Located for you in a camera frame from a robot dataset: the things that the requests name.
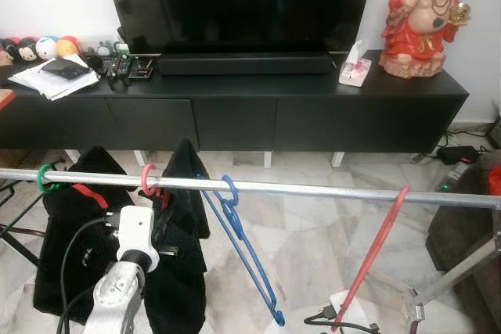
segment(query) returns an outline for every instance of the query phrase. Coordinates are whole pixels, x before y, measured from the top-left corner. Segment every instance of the statue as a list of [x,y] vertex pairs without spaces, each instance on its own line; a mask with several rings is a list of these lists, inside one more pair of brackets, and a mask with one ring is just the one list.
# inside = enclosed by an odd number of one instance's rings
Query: statue
[[380,65],[395,76],[430,77],[445,62],[442,42],[467,25],[470,7],[460,0],[390,0]]

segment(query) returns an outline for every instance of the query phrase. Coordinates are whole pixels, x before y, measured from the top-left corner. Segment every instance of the black tv cabinet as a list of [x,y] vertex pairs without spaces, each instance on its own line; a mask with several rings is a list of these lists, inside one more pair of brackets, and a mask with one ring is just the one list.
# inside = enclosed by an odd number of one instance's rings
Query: black tv cabinet
[[430,152],[468,93],[446,72],[410,81],[386,74],[379,51],[362,88],[329,74],[169,76],[105,81],[51,102],[7,80],[17,93],[0,112],[1,149]]

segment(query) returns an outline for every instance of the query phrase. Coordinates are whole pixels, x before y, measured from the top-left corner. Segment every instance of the tissue box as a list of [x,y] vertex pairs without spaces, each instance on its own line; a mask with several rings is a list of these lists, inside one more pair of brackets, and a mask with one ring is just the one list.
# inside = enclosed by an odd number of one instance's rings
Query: tissue box
[[372,62],[368,59],[360,59],[355,65],[344,63],[339,74],[339,83],[361,87],[371,64]]

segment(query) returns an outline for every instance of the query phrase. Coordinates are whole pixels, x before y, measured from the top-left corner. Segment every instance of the black tv screen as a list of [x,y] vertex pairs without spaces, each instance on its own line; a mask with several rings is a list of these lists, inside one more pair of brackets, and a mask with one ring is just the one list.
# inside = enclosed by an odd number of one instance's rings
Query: black tv screen
[[341,52],[366,0],[114,0],[133,53]]

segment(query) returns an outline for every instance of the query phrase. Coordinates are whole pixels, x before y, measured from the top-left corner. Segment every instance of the tsum tsum plush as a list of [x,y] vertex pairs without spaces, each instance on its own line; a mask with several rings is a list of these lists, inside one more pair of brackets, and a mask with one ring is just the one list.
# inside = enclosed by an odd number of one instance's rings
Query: tsum tsum plush
[[56,43],[56,51],[57,55],[61,58],[72,54],[80,55],[77,39],[71,35],[66,35],[58,40]]
[[8,37],[2,39],[2,47],[9,53],[9,55],[14,59],[19,59],[19,53],[17,52],[17,44],[19,43],[19,38]]
[[28,62],[32,62],[37,59],[37,51],[35,46],[37,44],[37,39],[34,37],[25,37],[20,40],[17,45],[17,51],[21,58]]
[[37,41],[35,49],[40,59],[48,60],[57,57],[56,37],[42,37]]

